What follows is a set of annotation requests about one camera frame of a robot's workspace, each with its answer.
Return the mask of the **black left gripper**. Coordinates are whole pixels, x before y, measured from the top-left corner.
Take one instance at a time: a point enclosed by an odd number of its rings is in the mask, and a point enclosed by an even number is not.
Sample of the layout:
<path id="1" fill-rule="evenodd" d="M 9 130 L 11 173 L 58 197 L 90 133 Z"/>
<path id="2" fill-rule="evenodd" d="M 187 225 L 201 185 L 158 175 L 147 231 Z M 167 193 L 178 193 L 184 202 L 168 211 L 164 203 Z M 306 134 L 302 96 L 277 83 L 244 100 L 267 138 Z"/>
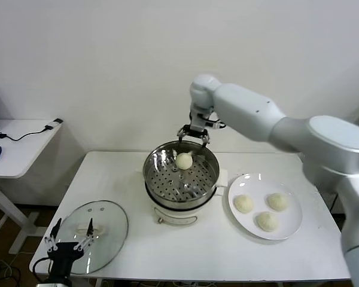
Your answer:
<path id="1" fill-rule="evenodd" d="M 86 236 L 80 242 L 60 242 L 56 243 L 56 237 L 60 229 L 62 218 L 51 229 L 49 236 L 44 237 L 47 245 L 47 255 L 53 264 L 50 276 L 53 278 L 68 278 L 71 274 L 72 266 L 76 260 L 83 257 L 86 249 L 93 243 L 93 219 L 90 219 Z"/>

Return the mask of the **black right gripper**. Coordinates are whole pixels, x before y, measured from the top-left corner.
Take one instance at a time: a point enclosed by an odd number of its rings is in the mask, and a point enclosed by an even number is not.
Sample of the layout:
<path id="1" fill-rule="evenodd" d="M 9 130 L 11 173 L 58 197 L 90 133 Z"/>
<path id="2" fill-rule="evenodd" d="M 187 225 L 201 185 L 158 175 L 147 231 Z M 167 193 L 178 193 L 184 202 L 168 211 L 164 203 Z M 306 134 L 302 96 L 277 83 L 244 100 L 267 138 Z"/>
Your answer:
<path id="1" fill-rule="evenodd" d="M 205 151 L 205 148 L 210 143 L 210 137 L 208 134 L 207 129 L 203 129 L 201 132 L 197 130 L 191 129 L 191 125 L 186 124 L 183 125 L 182 128 L 177 133 L 178 136 L 178 143 L 181 144 L 182 140 L 185 136 L 198 138 L 202 140 L 202 146 L 197 150 L 197 154 L 201 154 Z"/>

